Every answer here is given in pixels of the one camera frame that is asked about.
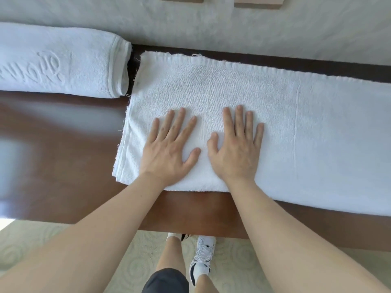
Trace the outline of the person's left hand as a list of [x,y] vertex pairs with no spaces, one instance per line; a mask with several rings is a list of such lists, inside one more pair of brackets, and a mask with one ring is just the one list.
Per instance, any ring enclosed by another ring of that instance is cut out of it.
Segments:
[[140,161],[139,175],[151,176],[165,187],[179,182],[189,173],[183,170],[183,149],[197,124],[197,117],[193,116],[178,136],[172,136],[177,116],[174,110],[169,110],[162,124],[159,123],[156,141],[151,141],[150,130]]

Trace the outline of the person's right leg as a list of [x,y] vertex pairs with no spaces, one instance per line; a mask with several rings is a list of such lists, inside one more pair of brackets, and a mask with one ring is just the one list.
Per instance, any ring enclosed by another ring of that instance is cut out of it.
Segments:
[[219,293],[207,274],[201,274],[195,286],[195,293]]

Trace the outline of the person's left forearm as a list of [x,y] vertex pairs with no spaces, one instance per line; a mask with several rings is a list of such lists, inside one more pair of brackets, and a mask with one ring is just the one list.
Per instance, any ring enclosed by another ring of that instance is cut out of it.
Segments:
[[102,293],[168,177],[145,172],[0,277],[0,293]]

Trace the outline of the person's leg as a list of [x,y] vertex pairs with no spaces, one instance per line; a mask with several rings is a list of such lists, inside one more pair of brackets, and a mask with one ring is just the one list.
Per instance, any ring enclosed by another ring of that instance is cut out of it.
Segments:
[[156,271],[166,268],[178,270],[183,275],[186,274],[182,243],[179,243],[178,241],[176,241],[176,239],[166,241],[164,250],[156,266]]
[[195,293],[219,293],[207,274],[201,274],[195,286]]

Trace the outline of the folded white embossed towel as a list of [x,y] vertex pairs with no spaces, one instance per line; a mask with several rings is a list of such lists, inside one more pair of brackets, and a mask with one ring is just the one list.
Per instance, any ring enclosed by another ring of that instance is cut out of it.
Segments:
[[132,45],[90,28],[0,23],[0,90],[119,98]]

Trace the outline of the white sneaker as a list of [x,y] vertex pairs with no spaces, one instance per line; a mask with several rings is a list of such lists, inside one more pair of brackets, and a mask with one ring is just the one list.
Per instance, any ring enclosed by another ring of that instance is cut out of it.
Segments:
[[213,236],[198,236],[197,246],[193,260],[189,267],[189,276],[192,285],[196,286],[196,281],[192,275],[192,268],[196,262],[209,262],[211,267],[211,261],[213,259],[217,238]]

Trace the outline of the person's right forearm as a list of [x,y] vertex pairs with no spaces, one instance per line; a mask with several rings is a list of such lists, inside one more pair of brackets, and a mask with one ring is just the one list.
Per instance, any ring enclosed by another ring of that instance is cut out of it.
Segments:
[[391,293],[268,197],[253,180],[225,181],[274,293]]

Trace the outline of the large wooden wall frame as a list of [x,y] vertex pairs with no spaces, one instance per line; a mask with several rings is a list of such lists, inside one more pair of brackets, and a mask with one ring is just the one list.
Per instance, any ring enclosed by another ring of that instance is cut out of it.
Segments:
[[285,0],[234,0],[235,8],[280,9]]

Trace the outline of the person's right hand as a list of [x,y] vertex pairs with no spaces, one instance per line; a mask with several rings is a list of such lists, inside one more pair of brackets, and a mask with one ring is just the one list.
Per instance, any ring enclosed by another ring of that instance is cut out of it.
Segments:
[[253,132],[253,112],[245,112],[243,107],[245,133],[235,133],[235,115],[232,117],[228,107],[223,109],[222,118],[223,142],[217,155],[209,157],[212,168],[227,185],[239,180],[253,182],[261,150],[253,144],[256,133]]

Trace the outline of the dark grey shorts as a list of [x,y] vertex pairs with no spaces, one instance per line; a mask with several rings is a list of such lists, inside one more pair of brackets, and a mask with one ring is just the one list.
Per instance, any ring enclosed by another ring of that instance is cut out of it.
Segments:
[[141,293],[189,293],[190,285],[180,271],[164,268],[154,272]]

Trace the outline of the person's left leg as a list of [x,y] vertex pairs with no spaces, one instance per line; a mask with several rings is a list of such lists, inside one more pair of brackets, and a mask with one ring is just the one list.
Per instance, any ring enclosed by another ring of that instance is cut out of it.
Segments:
[[178,270],[183,275],[186,274],[182,243],[179,243],[178,241],[176,241],[176,239],[166,241],[164,250],[156,266],[156,271],[166,268]]

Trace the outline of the white terry towel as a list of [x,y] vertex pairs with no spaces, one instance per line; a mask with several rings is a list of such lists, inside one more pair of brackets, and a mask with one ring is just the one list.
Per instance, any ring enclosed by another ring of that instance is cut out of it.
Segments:
[[222,109],[265,124],[256,183],[274,200],[391,216],[391,84],[146,51],[127,107],[112,175],[129,185],[154,118],[186,108],[197,125],[183,149],[195,167],[169,191],[227,192],[208,159],[223,141]]

